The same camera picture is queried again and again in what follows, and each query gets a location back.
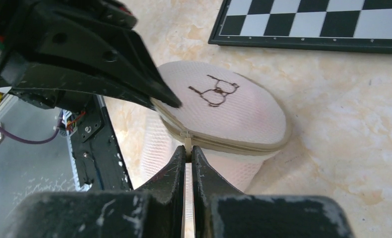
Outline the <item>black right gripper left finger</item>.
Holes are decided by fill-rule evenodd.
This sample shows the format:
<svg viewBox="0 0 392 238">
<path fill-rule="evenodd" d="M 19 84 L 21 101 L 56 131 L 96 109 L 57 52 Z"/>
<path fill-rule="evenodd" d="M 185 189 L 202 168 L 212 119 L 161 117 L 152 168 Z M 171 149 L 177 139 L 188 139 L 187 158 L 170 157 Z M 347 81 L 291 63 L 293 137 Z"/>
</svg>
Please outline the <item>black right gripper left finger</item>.
<svg viewBox="0 0 392 238">
<path fill-rule="evenodd" d="M 182 238 L 186 150 L 132 191 L 42 192 L 15 209 L 7 238 Z"/>
</svg>

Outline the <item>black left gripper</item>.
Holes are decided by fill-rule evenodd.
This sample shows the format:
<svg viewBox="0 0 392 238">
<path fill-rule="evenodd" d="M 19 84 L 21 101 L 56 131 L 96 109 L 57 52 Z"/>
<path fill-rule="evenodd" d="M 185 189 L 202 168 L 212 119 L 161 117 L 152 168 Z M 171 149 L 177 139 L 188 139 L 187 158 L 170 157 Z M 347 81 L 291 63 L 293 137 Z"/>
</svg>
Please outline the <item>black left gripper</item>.
<svg viewBox="0 0 392 238">
<path fill-rule="evenodd" d="M 43 109 L 83 110 L 96 95 L 178 108 L 117 0 L 0 0 L 0 87 Z"/>
</svg>

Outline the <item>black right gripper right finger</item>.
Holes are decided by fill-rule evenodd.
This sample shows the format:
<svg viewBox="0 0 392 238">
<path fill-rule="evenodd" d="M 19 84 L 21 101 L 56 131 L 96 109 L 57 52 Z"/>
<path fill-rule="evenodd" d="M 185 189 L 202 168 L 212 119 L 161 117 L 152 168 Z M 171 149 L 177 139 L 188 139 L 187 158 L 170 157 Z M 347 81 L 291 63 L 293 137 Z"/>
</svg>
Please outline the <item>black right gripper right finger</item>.
<svg viewBox="0 0 392 238">
<path fill-rule="evenodd" d="M 197 238 L 352 238 L 345 212 L 329 197 L 247 195 L 192 149 Z"/>
</svg>

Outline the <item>white mesh laundry bag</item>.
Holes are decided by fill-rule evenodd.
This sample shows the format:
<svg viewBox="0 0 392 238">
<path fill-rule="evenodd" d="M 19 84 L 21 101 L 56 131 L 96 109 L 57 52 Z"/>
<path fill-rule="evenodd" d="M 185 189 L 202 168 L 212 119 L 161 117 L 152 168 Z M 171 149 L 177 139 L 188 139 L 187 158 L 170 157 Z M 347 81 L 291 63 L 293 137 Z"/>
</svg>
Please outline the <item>white mesh laundry bag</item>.
<svg viewBox="0 0 392 238">
<path fill-rule="evenodd" d="M 188 139 L 222 177 L 244 191 L 264 161 L 288 143 L 290 118 L 260 84 L 198 61 L 168 62 L 158 70 L 182 105 L 173 108 L 153 100 L 140 161 L 144 180 L 159 172 Z"/>
</svg>

